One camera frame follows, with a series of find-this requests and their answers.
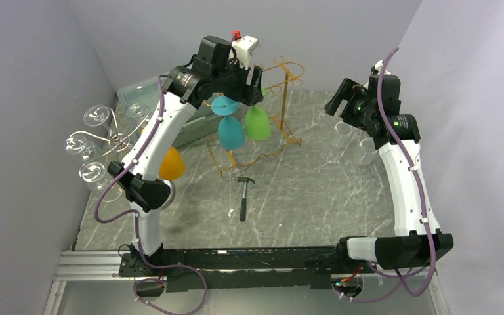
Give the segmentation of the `clear wine glass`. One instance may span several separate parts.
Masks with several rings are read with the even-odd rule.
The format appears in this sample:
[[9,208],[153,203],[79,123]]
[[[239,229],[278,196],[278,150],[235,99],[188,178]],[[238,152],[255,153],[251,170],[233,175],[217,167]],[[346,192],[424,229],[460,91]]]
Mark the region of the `clear wine glass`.
[[375,143],[372,138],[365,138],[359,143],[359,158],[360,165],[369,165],[378,157],[378,151],[375,148]]
[[327,156],[327,161],[331,164],[340,162],[352,163],[355,158],[355,149],[353,148],[353,140],[355,136],[355,128],[345,122],[338,122],[334,126],[336,138],[333,141],[333,146]]

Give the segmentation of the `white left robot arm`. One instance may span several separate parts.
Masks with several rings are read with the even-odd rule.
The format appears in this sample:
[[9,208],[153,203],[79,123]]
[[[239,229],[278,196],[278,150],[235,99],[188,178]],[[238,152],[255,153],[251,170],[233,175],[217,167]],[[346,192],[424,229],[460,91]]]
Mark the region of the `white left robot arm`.
[[159,102],[134,148],[107,171],[125,191],[134,215],[134,247],[140,253],[136,267],[147,276],[157,274],[163,247],[160,211],[167,206],[172,188],[160,180],[159,170],[180,130],[214,93],[252,106],[263,100],[263,69],[251,62],[260,47],[256,37],[233,41],[208,35],[189,65],[174,67],[159,78]]

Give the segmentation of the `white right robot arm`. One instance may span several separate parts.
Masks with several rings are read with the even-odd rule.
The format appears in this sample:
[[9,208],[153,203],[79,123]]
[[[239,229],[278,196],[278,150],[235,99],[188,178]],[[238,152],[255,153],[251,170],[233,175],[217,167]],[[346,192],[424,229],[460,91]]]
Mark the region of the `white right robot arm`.
[[377,263],[385,270],[435,266],[454,245],[453,236],[441,231],[430,205],[421,170],[417,120],[400,113],[400,86],[400,79],[389,74],[381,81],[371,75],[367,87],[345,78],[324,107],[333,116],[343,104],[343,122],[373,139],[394,207],[393,236],[340,239],[342,250],[336,253],[335,263],[343,272],[352,272],[361,261]]

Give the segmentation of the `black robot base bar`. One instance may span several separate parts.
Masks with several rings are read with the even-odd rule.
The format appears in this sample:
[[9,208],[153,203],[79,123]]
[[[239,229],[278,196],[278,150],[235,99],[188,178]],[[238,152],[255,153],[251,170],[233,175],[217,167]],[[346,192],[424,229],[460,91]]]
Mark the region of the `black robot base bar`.
[[191,289],[309,287],[331,289],[362,271],[341,245],[160,249],[140,256],[134,246],[121,254],[119,276],[165,281],[168,293]]

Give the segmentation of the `green wine glass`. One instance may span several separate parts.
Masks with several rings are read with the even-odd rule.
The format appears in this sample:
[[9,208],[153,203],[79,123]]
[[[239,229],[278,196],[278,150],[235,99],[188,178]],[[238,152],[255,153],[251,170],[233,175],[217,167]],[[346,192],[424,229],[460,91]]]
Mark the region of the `green wine glass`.
[[247,137],[253,141],[266,140],[271,135],[270,117],[258,104],[248,109],[244,126]]

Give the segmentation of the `blue wine glass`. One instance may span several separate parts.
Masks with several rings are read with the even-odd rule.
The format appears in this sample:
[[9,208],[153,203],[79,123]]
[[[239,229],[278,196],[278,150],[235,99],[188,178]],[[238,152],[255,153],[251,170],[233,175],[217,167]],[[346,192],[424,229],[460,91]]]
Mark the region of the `blue wine glass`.
[[212,112],[222,117],[218,125],[218,136],[220,145],[225,150],[236,150],[245,143],[243,126],[232,115],[238,108],[238,102],[224,95],[216,97],[211,103]]

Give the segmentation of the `orange wine glass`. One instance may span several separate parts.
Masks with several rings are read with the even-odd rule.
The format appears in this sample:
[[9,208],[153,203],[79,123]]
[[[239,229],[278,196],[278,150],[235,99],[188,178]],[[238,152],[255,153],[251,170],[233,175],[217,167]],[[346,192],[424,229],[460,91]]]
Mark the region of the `orange wine glass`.
[[168,149],[159,168],[159,178],[164,180],[176,180],[183,176],[186,165],[181,153],[174,147]]

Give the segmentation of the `chrome tree glass rack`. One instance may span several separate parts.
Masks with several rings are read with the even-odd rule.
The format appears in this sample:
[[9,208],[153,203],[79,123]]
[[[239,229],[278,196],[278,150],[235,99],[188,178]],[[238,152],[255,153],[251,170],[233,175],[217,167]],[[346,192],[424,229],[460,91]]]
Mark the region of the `chrome tree glass rack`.
[[127,154],[129,150],[135,147],[136,136],[139,135],[141,131],[143,131],[143,129],[145,128],[145,126],[147,126],[151,118],[151,113],[145,114],[144,117],[141,119],[140,124],[137,125],[134,129],[131,130],[123,129],[122,126],[119,125],[114,110],[112,108],[110,109],[111,109],[111,116],[108,122],[109,126],[108,128],[104,127],[107,130],[107,135],[105,137],[98,136],[87,131],[76,131],[71,134],[71,135],[83,134],[89,140],[93,141],[96,146],[96,156],[94,158],[92,158],[86,163],[81,163],[77,161],[78,163],[81,164],[80,168],[84,164],[88,164],[92,161],[98,161],[104,164],[107,170],[109,162],[111,161],[120,162],[123,159],[124,155]]

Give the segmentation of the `clear glass on chrome rack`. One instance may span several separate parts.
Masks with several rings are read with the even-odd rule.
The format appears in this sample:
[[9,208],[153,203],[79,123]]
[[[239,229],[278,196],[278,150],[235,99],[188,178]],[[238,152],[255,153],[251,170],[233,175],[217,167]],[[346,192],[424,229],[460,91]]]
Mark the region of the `clear glass on chrome rack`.
[[108,128],[111,116],[111,109],[105,105],[94,105],[83,115],[83,122],[89,127],[103,126]]

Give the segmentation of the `clear glass chrome rack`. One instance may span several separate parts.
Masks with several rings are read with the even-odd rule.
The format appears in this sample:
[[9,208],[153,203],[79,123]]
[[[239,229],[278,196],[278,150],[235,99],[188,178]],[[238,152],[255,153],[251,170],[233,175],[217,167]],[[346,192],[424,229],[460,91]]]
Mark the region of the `clear glass chrome rack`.
[[104,194],[103,202],[113,202],[121,196],[121,189],[116,184],[105,192],[107,187],[112,183],[113,178],[101,162],[92,161],[84,164],[79,170],[79,176],[92,193],[98,196]]
[[86,163],[96,156],[96,146],[83,134],[71,135],[65,141],[65,152],[74,160]]

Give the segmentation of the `clear plastic storage box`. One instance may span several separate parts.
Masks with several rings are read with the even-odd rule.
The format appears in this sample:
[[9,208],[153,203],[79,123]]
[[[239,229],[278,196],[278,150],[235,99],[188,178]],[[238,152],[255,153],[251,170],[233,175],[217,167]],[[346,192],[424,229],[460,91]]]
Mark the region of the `clear plastic storage box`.
[[[145,114],[156,108],[159,102],[157,78],[152,77],[129,85],[117,91],[117,97],[124,109],[129,126],[134,129]],[[222,117],[215,115],[211,108],[202,105],[185,123],[178,133],[173,146],[179,148],[217,131]]]

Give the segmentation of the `black handled hammer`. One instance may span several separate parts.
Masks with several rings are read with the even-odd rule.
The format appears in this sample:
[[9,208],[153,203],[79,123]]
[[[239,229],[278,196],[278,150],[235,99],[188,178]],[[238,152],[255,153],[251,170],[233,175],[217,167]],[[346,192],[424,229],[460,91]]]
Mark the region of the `black handled hammer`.
[[255,184],[255,181],[250,177],[238,177],[238,182],[243,183],[243,196],[240,205],[240,221],[244,222],[247,217],[247,191],[249,184]]

